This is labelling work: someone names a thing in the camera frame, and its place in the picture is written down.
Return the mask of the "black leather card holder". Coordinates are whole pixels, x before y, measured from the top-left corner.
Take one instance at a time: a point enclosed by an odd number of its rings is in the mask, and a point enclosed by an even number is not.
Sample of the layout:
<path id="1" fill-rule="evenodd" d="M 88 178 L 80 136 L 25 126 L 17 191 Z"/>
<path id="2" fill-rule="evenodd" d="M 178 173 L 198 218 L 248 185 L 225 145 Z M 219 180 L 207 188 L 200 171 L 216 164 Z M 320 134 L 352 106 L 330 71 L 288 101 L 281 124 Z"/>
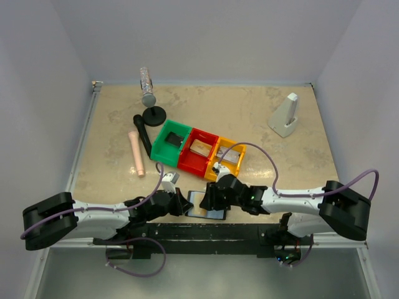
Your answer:
<path id="1" fill-rule="evenodd" d="M 193 207 L 185 213 L 187 217 L 195 217 L 201 219 L 212 219 L 212 220 L 225 220 L 227 216 L 227 210 L 223 211 L 208 211 L 200 208 L 200 204 L 204 199 L 205 192 L 202 191 L 189 191 L 187 200 L 192 203 Z"/>

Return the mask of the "gold VIP card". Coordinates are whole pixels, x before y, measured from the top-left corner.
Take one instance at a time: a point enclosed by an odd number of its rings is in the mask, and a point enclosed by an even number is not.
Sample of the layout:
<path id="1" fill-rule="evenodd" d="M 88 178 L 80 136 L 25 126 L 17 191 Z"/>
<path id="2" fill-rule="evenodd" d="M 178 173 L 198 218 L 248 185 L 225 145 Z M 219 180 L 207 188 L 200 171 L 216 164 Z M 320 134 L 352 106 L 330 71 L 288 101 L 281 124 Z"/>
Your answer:
<path id="1" fill-rule="evenodd" d="M 207 215 L 207 210 L 202 209 L 199 206 L 194 206 L 192 210 L 190 210 L 190 216 L 191 217 L 206 217 Z"/>

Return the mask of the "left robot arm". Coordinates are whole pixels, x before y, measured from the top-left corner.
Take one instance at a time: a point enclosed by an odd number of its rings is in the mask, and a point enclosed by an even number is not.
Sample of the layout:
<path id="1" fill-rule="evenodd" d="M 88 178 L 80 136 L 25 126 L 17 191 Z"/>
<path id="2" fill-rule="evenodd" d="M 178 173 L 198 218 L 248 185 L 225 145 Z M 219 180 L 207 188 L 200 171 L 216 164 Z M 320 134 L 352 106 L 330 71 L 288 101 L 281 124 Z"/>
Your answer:
<path id="1" fill-rule="evenodd" d="M 21 239 L 28 251 L 45 249 L 64 239 L 123 240 L 147 222 L 168 214 L 179 217 L 192 208 L 178 188 L 104 206 L 61 192 L 23 210 Z"/>

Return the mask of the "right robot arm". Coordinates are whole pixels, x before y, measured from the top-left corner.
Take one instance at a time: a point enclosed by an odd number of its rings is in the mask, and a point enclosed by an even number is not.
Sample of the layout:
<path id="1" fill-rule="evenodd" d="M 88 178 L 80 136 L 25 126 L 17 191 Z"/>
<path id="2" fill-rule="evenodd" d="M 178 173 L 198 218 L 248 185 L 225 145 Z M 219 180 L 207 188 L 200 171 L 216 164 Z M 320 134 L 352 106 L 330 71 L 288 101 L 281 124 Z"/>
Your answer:
<path id="1" fill-rule="evenodd" d="M 336 232 L 350 240 L 367 238 L 371 201 L 327 181 L 324 187 L 308 190 L 282 190 L 248 186 L 232 174 L 208 183 L 200 208 L 220 211 L 238 206 L 251 215 L 283 213 L 280 230 L 284 235 L 302 238 L 311 234 Z"/>

